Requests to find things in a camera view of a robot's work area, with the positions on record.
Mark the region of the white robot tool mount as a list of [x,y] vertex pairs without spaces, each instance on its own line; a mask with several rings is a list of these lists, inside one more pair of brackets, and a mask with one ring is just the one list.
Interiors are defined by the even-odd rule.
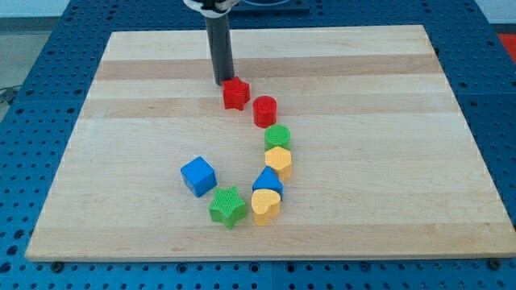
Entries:
[[217,19],[228,14],[240,0],[183,0],[183,3],[206,18]]

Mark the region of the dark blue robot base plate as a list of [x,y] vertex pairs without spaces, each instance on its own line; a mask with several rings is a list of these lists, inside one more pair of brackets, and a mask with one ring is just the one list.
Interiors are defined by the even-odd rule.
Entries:
[[241,0],[231,13],[308,12],[310,3],[311,0]]

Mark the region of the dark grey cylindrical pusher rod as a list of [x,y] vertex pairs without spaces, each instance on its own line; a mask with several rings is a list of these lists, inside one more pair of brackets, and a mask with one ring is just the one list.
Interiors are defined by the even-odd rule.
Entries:
[[228,81],[235,76],[228,15],[206,18],[206,32],[214,80],[217,85],[221,85],[223,81]]

